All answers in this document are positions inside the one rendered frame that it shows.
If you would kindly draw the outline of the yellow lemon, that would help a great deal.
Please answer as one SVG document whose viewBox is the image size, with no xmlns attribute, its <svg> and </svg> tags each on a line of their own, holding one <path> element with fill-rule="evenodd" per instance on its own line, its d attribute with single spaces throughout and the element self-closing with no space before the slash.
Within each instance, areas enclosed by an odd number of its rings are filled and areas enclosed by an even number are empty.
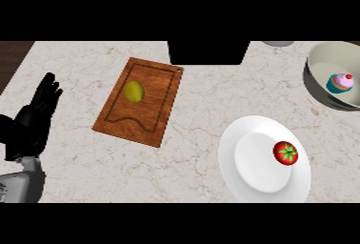
<svg viewBox="0 0 360 244">
<path fill-rule="evenodd" d="M 133 103 L 139 103 L 143 99 L 143 88 L 139 82 L 130 81 L 124 86 L 124 96 Z"/>
</svg>

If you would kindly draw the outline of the brown wooden cutting board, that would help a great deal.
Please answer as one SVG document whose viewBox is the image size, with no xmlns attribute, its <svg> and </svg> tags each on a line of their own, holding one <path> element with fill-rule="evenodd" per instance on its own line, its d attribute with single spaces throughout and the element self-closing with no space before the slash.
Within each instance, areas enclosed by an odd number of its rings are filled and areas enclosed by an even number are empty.
<svg viewBox="0 0 360 244">
<path fill-rule="evenodd" d="M 131 57 L 93 130 L 160 148 L 183 71 Z"/>
</svg>

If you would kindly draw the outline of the pink cupcake with cherry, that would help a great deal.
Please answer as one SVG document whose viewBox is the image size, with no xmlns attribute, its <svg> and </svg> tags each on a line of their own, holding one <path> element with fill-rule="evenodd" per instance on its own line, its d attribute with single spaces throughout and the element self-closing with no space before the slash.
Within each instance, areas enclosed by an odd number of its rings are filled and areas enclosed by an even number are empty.
<svg viewBox="0 0 360 244">
<path fill-rule="evenodd" d="M 350 73 L 335 73 L 331 75 L 326 88 L 332 93 L 344 93 L 351 90 L 354 86 L 354 78 Z"/>
</svg>

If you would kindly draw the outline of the grey bowl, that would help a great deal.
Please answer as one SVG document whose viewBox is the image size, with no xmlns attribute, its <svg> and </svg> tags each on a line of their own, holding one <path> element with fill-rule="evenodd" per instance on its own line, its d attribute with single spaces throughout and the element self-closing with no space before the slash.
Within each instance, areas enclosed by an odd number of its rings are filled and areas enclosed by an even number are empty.
<svg viewBox="0 0 360 244">
<path fill-rule="evenodd" d="M 328 89 L 331 76 L 350 74 L 354 85 L 350 91 L 334 93 Z M 310 95 L 325 106 L 341 111 L 360 111 L 360 46 L 345 41 L 314 45 L 303 72 Z"/>
</svg>

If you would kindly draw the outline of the black appliance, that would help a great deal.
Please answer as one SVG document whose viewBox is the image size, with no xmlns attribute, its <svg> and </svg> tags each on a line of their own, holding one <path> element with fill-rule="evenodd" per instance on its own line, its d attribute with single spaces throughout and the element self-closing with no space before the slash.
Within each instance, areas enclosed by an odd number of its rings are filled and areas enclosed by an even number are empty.
<svg viewBox="0 0 360 244">
<path fill-rule="evenodd" d="M 239 65 L 250 41 L 168 41 L 173 65 Z"/>
</svg>

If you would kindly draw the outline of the grey round object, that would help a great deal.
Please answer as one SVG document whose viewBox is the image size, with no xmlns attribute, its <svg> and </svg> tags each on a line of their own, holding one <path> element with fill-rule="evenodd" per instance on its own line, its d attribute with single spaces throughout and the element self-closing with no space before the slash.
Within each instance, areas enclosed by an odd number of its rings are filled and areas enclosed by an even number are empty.
<svg viewBox="0 0 360 244">
<path fill-rule="evenodd" d="M 270 47 L 288 47 L 294 41 L 261 41 Z"/>
</svg>

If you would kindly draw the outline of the red tomato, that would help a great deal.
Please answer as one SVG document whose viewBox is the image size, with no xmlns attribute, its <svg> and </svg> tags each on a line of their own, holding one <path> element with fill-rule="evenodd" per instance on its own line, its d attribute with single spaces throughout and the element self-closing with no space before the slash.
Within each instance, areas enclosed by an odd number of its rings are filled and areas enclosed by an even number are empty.
<svg viewBox="0 0 360 244">
<path fill-rule="evenodd" d="M 286 166 L 291 166 L 298 161 L 298 151 L 295 146 L 286 142 L 281 141 L 273 147 L 273 155 L 276 160 Z"/>
</svg>

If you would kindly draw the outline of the white plate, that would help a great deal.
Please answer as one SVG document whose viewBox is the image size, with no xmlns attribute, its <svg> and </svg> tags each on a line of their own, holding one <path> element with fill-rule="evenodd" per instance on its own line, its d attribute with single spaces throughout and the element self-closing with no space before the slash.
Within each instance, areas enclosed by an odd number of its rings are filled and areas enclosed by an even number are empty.
<svg viewBox="0 0 360 244">
<path fill-rule="evenodd" d="M 278 142 L 289 142 L 298 151 L 298 161 L 283 165 L 275 158 Z M 224 183 L 241 202 L 295 202 L 309 198 L 311 165 L 301 142 L 272 118 L 248 115 L 224 129 L 219 147 L 219 162 Z"/>
</svg>

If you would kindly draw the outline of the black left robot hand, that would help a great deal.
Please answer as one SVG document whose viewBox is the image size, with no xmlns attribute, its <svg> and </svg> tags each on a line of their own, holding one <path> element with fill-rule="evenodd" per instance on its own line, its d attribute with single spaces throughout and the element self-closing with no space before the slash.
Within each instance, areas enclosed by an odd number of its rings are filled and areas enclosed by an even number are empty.
<svg viewBox="0 0 360 244">
<path fill-rule="evenodd" d="M 0 143 L 6 145 L 6 161 L 16 161 L 24 156 L 39 156 L 43 153 L 61 95 L 62 89 L 55 81 L 55 74 L 49 72 L 31 103 L 21 108 L 15 118 L 0 114 Z"/>
</svg>

